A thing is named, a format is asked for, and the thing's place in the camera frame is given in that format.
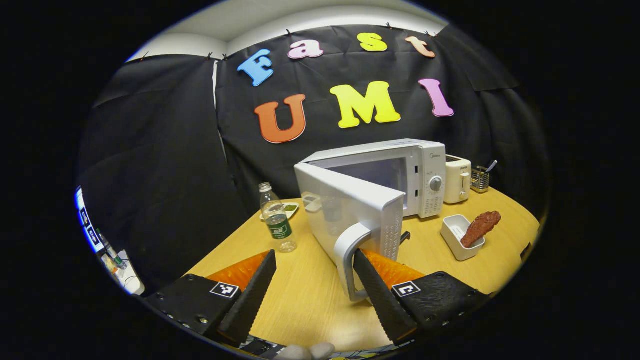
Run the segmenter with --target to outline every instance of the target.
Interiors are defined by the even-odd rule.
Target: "wooden table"
[[[365,350],[391,345],[376,312],[368,301],[351,303],[344,294],[338,271],[311,233],[301,199],[300,209],[290,219],[298,248],[276,253],[276,271],[251,335],[281,345],[311,347],[330,342],[336,351]],[[500,224],[485,236],[480,253],[457,261],[440,235],[442,219],[464,215],[469,221],[485,211],[499,211]],[[270,249],[267,226],[254,214],[220,246],[206,255],[188,274],[206,277],[238,261]],[[520,254],[538,235],[538,221],[525,208],[490,188],[471,192],[460,204],[444,204],[436,217],[403,220],[409,231],[398,254],[398,262],[423,274],[447,272],[483,293],[501,289],[522,264]]]

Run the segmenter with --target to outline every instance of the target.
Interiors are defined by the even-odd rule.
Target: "blue letter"
[[[252,57],[248,58],[242,65],[238,66],[238,71],[246,72],[252,79],[253,85],[258,86],[262,84],[263,81],[267,80],[268,77],[273,75],[273,70],[263,69],[263,67],[271,66],[272,62],[269,58],[265,58],[265,55],[268,55],[271,51],[267,49],[262,49],[255,53]]]

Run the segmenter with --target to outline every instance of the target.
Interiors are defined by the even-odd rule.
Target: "colorful foam letter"
[[[324,51],[320,49],[320,43],[315,40],[300,40],[291,44],[291,51],[289,51],[289,57],[292,59],[317,58],[324,54]]]
[[[259,50],[252,57],[240,64],[240,66],[238,66],[238,71],[246,72],[253,79],[254,86],[262,84],[263,81],[273,75],[273,70],[264,69],[272,64],[271,60],[265,57],[265,55],[270,53],[271,51],[267,49]]]
[[[444,95],[442,95],[442,91],[440,89],[440,82],[435,79],[422,79],[419,80],[418,83],[424,86],[429,93],[429,97],[431,98],[431,102],[433,103],[433,114],[437,117],[447,117],[453,116],[453,109],[447,105],[447,101],[444,99]]]
[[[436,54],[433,51],[427,50],[427,43],[422,40],[419,40],[417,37],[408,37],[405,38],[404,41],[410,42],[413,47],[418,50],[418,53],[423,54],[428,58],[435,58]]]
[[[307,120],[305,119],[305,109],[302,100],[306,99],[303,94],[292,95],[284,99],[284,103],[291,108],[291,118],[293,124],[288,130],[280,130],[276,119],[276,109],[278,103],[267,102],[255,109],[255,113],[260,120],[260,132],[262,137],[270,143],[290,142],[297,139],[305,132]]]
[[[339,85],[331,88],[329,92],[338,98],[342,120],[338,126],[342,129],[360,125],[360,121],[353,116],[355,110],[360,118],[367,124],[371,122],[373,108],[378,111],[377,122],[394,122],[400,120],[400,114],[396,112],[391,97],[389,97],[389,84],[384,81],[373,81],[367,87],[367,94],[362,97],[351,85]]]
[[[382,41],[382,37],[376,33],[360,33],[358,34],[360,46],[366,51],[384,51],[387,50],[387,44]]]

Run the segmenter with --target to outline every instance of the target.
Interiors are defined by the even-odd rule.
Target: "fake chicken drumstick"
[[[480,214],[469,226],[467,233],[460,242],[462,246],[470,248],[478,239],[489,233],[500,222],[502,216],[498,211]]]

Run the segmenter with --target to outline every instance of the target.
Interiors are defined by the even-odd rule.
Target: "white ceiling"
[[[446,21],[422,7],[402,0],[226,0],[195,13],[168,28],[163,34],[191,33],[229,42],[252,29],[287,15],[342,5],[386,8],[446,24]]]

